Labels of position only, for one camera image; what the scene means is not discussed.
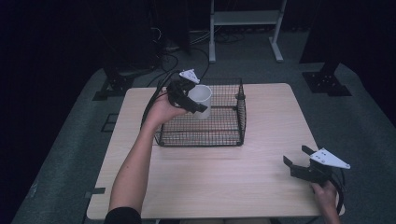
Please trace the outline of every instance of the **black sleeve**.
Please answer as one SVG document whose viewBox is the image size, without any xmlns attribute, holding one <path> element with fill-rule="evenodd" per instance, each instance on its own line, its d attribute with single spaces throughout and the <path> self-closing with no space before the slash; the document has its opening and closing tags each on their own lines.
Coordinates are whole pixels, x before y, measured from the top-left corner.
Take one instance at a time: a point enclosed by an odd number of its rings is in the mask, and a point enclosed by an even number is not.
<svg viewBox="0 0 396 224">
<path fill-rule="evenodd" d="M 131 207 L 118 207 L 109 211 L 105 224 L 141 224 L 140 214 Z"/>
</svg>

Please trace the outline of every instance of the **wire mesh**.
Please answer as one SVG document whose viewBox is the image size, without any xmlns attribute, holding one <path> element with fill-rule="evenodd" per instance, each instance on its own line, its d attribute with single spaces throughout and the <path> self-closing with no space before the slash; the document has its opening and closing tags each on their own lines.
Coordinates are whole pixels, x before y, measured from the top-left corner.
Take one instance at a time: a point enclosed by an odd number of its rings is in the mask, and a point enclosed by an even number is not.
<svg viewBox="0 0 396 224">
<path fill-rule="evenodd" d="M 210 116 L 195 119 L 192 113 L 176 117 L 156 132 L 162 147 L 242 146 L 246 129 L 246 104 L 241 78 L 203 79 L 212 90 Z"/>
</svg>

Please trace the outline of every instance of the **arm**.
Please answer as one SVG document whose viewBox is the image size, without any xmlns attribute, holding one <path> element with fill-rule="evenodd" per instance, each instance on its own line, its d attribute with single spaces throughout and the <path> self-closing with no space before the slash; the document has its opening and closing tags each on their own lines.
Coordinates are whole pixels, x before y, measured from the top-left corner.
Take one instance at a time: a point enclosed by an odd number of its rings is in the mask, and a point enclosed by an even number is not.
<svg viewBox="0 0 396 224">
<path fill-rule="evenodd" d="M 315 192 L 315 199 L 318 203 L 320 213 L 323 215 L 326 224 L 340 224 L 340 217 L 338 216 L 335 198 L 337 190 L 334 185 L 327 181 L 323 187 L 317 183 L 311 183 L 312 189 Z"/>
<path fill-rule="evenodd" d="M 169 104 L 166 94 L 156 100 L 148 112 L 134 146 L 116 176 L 108 211 L 117 207 L 132 207 L 139 214 L 141 213 L 149 180 L 149 162 L 154 134 L 158 126 L 184 113 L 186 113 L 184 109 Z"/>
</svg>

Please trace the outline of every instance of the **white plastic cup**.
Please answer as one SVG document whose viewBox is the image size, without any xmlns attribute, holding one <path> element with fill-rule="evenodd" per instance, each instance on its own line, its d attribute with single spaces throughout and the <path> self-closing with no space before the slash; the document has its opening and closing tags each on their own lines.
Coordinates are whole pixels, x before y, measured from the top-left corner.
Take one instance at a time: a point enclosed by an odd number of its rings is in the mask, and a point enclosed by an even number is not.
<svg viewBox="0 0 396 224">
<path fill-rule="evenodd" d="M 196 85 L 192 90 L 189 91 L 189 97 L 195 103 L 206 105 L 207 109 L 201 112 L 195 112 L 194 117 L 196 119 L 207 119 L 210 116 L 210 105 L 212 101 L 212 90 L 206 85 Z"/>
</svg>

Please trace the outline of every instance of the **table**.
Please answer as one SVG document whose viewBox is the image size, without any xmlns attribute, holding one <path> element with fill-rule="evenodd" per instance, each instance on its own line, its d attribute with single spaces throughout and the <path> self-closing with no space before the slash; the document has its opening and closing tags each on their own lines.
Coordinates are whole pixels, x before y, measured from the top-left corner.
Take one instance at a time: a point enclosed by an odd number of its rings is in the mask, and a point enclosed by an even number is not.
<svg viewBox="0 0 396 224">
<path fill-rule="evenodd" d="M 215 50 L 215 26 L 216 25 L 255 25 L 274 24 L 274 36 L 269 37 L 271 48 L 278 63 L 283 63 L 283 57 L 277 46 L 277 38 L 285 14 L 287 0 L 282 0 L 279 10 L 256 10 L 256 11 L 215 11 L 215 0 L 211 1 L 210 8 L 210 40 L 209 61 L 216 62 Z"/>
<path fill-rule="evenodd" d="M 307 166 L 315 140 L 288 84 L 244 85 L 241 147 L 159 147 L 153 141 L 142 218 L 304 217 L 319 210 L 309 184 L 290 176 L 283 155 Z M 104 219 L 112 183 L 132 147 L 153 88 L 130 89 L 96 182 L 87 217 Z"/>
</svg>

